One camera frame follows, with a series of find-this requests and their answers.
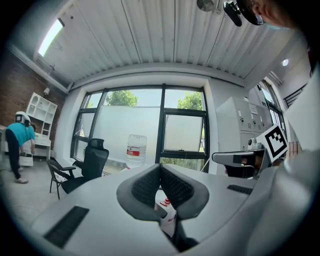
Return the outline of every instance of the black slot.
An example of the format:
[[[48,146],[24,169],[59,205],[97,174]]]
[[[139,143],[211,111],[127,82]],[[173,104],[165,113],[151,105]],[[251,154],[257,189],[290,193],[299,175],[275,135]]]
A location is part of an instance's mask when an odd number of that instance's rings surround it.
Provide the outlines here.
[[[250,195],[253,190],[253,188],[249,188],[249,187],[245,187],[245,186],[238,186],[238,185],[234,185],[234,184],[229,185],[227,187],[227,189],[237,191],[239,193],[243,193],[243,194],[247,194],[247,195]]]
[[[44,238],[54,245],[63,248],[88,212],[89,209],[87,208],[74,206],[44,235]]]

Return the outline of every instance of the office chair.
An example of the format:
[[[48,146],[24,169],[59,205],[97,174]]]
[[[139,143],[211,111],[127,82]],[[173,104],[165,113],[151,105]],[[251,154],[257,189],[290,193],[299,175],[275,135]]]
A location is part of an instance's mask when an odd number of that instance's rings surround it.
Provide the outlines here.
[[[76,167],[66,167],[63,168],[58,162],[54,161],[54,160],[47,160],[46,163],[48,164],[50,173],[51,173],[51,183],[50,183],[50,190],[49,192],[51,193],[51,188],[52,188],[52,182],[55,182],[56,184],[56,191],[58,194],[58,199],[60,200],[60,195],[59,195],[59,186],[63,183],[63,181],[59,181],[57,180],[57,177],[55,175],[59,174],[60,176],[66,178],[66,179],[72,179],[74,178],[74,174],[72,172],[72,170],[76,169]],[[63,171],[69,171],[70,175],[64,173]]]
[[[75,167],[71,166],[63,168],[68,171],[70,170],[70,176],[68,178],[65,177],[67,180],[61,184],[63,190],[69,194],[82,184],[101,177],[108,156],[109,150],[104,148],[104,140],[100,138],[91,139],[84,151],[84,161],[75,161],[73,163],[73,166],[78,166],[81,168],[82,177],[75,178],[73,176],[72,168],[75,169]]]

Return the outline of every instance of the tree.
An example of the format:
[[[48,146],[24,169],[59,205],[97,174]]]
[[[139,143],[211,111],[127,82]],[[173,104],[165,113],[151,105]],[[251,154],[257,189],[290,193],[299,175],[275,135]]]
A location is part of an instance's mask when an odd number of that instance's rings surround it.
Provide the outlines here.
[[[184,99],[178,99],[178,109],[186,110],[203,110],[201,93],[196,92],[185,92]]]
[[[105,106],[136,106],[138,97],[129,90],[116,90],[105,98]]]
[[[93,106],[94,106],[94,103],[90,100],[89,102],[88,102],[88,105],[86,106],[88,109],[91,109],[91,108],[93,108]]]

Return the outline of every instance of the red label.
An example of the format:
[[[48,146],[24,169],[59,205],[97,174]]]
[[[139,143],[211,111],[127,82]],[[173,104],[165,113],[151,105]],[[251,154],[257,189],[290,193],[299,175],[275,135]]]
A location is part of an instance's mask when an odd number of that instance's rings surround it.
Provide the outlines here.
[[[129,156],[134,156],[134,157],[139,157],[140,156],[140,151],[131,151],[131,150],[126,150],[126,154]]]

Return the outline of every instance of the white ceiling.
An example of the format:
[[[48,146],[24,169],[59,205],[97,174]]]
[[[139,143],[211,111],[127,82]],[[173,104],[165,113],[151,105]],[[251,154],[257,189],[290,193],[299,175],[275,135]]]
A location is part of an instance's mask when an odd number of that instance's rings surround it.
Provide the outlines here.
[[[221,72],[230,81],[248,84],[262,79],[290,48],[292,34],[283,29],[244,19],[237,27],[221,6],[220,14],[203,12],[196,2],[68,1],[57,12],[65,26],[45,56],[35,54],[33,60],[44,69],[54,66],[51,75],[66,87],[121,67],[152,63],[197,65],[213,77]]]

